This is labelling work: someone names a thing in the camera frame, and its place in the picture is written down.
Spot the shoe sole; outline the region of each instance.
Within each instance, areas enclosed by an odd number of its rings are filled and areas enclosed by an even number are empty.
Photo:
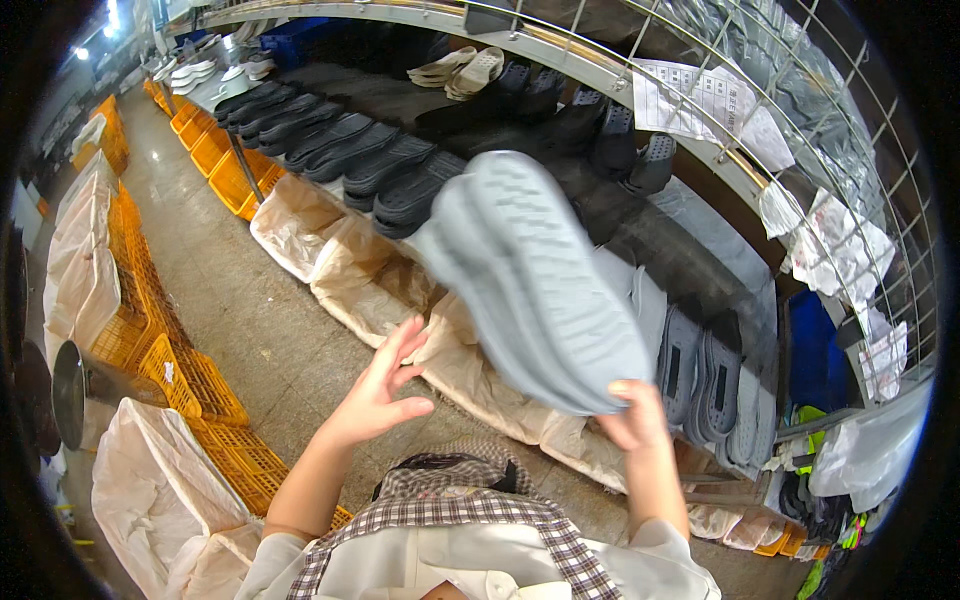
[[[587,414],[618,412],[607,386],[618,379],[650,382],[649,352],[636,319],[590,260],[592,245],[559,185],[526,155],[485,153],[468,166],[472,206],[489,234],[523,275],[561,363],[596,396]]]

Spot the metal shelf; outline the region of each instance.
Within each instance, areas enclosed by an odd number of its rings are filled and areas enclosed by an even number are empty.
[[[714,30],[707,26],[697,27],[702,23],[693,23],[689,18],[684,20],[683,7],[675,10],[670,3],[660,0],[622,0],[615,6],[605,8],[626,11],[624,14],[634,20],[632,25],[642,23],[642,28],[636,27],[636,40],[630,39],[634,43],[628,56],[576,33],[581,16],[584,19],[598,18],[600,7],[590,6],[588,0],[581,0],[572,21],[563,25],[537,18],[530,11],[525,12],[522,0],[516,1],[515,11],[491,7],[474,0],[447,3],[419,0],[220,0],[197,25],[215,27],[253,19],[302,16],[370,19],[413,25],[498,46],[555,68],[626,106],[634,103],[634,77],[651,79],[669,88],[671,95],[680,98],[685,108],[689,106],[705,121],[723,129],[723,124],[692,102],[687,95],[692,87],[686,89],[671,85],[642,70],[635,61],[644,35],[650,35],[649,31],[659,28],[660,35],[664,31],[672,34],[692,52],[690,56],[698,62],[702,61],[701,73],[708,63],[726,67],[753,91],[758,106],[764,106],[779,123],[785,123],[781,127],[786,127],[784,132],[790,135],[791,148],[798,157],[794,171],[799,171],[816,185],[830,188],[829,191],[847,206],[860,203],[864,208],[869,208],[862,211],[863,216],[879,224],[891,237],[898,262],[891,268],[890,276],[884,279],[887,274],[880,271],[875,258],[868,252],[870,265],[864,272],[839,279],[841,289],[847,291],[864,273],[871,273],[881,283],[868,305],[880,309],[894,324],[897,321],[908,323],[909,362],[901,386],[901,393],[907,392],[929,378],[936,364],[938,293],[936,255],[932,243],[937,234],[937,225],[932,211],[933,201],[928,192],[927,172],[916,142],[911,142],[915,136],[906,112],[902,107],[899,108],[901,103],[892,78],[883,71],[882,65],[878,66],[876,61],[870,63],[868,41],[857,32],[855,23],[825,23],[828,19],[824,17],[824,11],[818,12],[819,0],[788,1],[783,5],[758,0],[708,4],[710,7],[717,5],[714,7],[717,14],[711,15],[714,21],[708,25],[715,23],[719,26],[722,23],[722,27]],[[544,11],[546,6],[540,4],[538,8]],[[591,7],[591,11],[584,13],[587,6]],[[513,21],[513,25],[508,31],[473,36],[465,29],[465,23],[468,11],[474,8],[504,15]],[[168,35],[186,33],[191,27],[192,23],[188,22],[171,23],[166,32]],[[769,82],[753,81],[740,65],[723,54],[721,49],[729,41],[725,38],[728,29],[737,30],[741,37],[749,34],[754,42],[762,40],[762,52],[774,56],[771,63],[777,66],[777,72],[770,75]],[[852,37],[856,38],[853,43],[849,42]],[[825,62],[805,62],[806,57],[813,56],[810,48],[821,53],[818,56]],[[818,102],[830,107],[822,118],[818,115],[812,122],[794,122],[775,102],[779,82],[788,72],[805,81],[813,90],[811,93],[817,94]],[[847,152],[859,161],[857,166],[863,167],[863,172],[843,172],[833,157],[828,156],[819,139],[820,134],[828,128],[833,128],[831,135],[840,132],[846,136],[846,143],[850,145]],[[775,174],[763,167],[755,168],[753,165],[762,165],[762,161],[745,148],[733,132],[727,131],[727,135],[730,141],[724,145],[682,136],[677,136],[677,141],[705,164],[754,214],[759,215],[758,194],[769,185],[782,188],[780,178],[786,171]],[[803,200],[809,203],[812,197]],[[873,205],[868,206],[867,201],[873,202]],[[793,200],[791,204],[801,219],[800,227],[813,230],[801,203]],[[818,237],[817,242],[826,255],[822,262],[840,273],[834,259],[835,251],[840,246],[850,244],[851,240],[856,242],[865,239],[859,223],[845,239],[830,242],[829,247],[828,242]],[[838,324],[855,318],[848,316],[848,311],[839,303],[828,310],[831,310],[831,317]],[[856,351],[849,352],[849,356],[863,390],[862,370],[859,369]]]

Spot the cloth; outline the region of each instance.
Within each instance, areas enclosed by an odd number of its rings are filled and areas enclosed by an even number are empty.
[[[420,598],[443,581],[504,600],[720,597],[670,524],[645,523],[629,548],[583,540],[516,457],[468,443],[391,469],[337,532],[264,539],[237,598]]]

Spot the plaid apron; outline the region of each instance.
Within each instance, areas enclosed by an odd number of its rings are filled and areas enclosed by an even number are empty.
[[[391,468],[374,502],[343,529],[318,540],[287,596],[311,598],[341,543],[388,527],[516,523],[537,529],[574,598],[622,596],[554,502],[534,489],[530,473],[509,450],[466,440],[412,456]]]

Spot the metal wire rack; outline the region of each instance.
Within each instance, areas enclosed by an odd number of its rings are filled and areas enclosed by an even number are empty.
[[[671,99],[672,113],[695,114],[714,139],[678,136],[678,142],[709,168],[758,215],[762,195],[781,192],[799,222],[779,238],[789,250],[806,230],[819,246],[815,268],[836,272],[840,291],[825,300],[838,326],[857,312],[878,310],[892,325],[906,323],[905,394],[932,376],[936,361],[938,235],[930,178],[907,108],[882,58],[832,0],[219,0],[203,9],[198,27],[252,19],[298,16],[364,18],[417,25],[464,36],[553,67],[626,106],[640,78]],[[504,19],[503,31],[472,35],[471,11]],[[193,23],[172,23],[168,34]],[[669,81],[644,59],[670,60],[697,68],[687,85]],[[756,97],[739,126],[731,129],[696,100],[708,69],[722,66]],[[744,144],[744,125],[761,108],[773,116],[796,164],[777,172]],[[839,239],[815,231],[810,216],[823,188],[857,213]],[[893,244],[893,258],[874,256],[865,228],[879,228]],[[856,245],[865,266],[851,270],[843,250]],[[884,263],[890,260],[890,267]],[[849,305],[864,276],[877,283],[872,297]],[[859,379],[866,381],[856,348],[848,351]],[[864,358],[879,377],[889,369]]]

